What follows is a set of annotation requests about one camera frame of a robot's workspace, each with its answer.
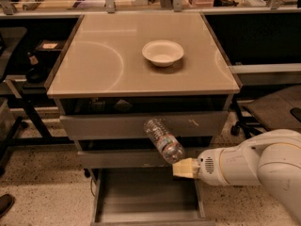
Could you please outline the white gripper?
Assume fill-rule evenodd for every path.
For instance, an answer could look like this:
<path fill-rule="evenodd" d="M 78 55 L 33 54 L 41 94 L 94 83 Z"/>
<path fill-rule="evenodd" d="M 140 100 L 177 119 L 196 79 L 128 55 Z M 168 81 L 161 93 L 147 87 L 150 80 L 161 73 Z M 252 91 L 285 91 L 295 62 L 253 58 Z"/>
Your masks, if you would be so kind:
<path fill-rule="evenodd" d="M 222 149 L 211 149 L 203 151 L 198 160 L 195 158 L 186 158 L 172 165 L 173 175 L 183 178 L 199 178 L 210 186 L 225 186 L 225 180 L 220 157 Z"/>

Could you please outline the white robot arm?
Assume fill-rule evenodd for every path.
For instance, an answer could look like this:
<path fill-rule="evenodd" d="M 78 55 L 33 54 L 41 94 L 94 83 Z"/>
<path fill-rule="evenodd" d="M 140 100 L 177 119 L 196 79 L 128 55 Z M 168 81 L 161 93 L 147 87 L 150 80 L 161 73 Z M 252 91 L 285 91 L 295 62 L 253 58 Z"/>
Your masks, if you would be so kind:
<path fill-rule="evenodd" d="M 263 186 L 301 223 L 301 134 L 277 129 L 172 165 L 173 175 L 211 186 Z"/>

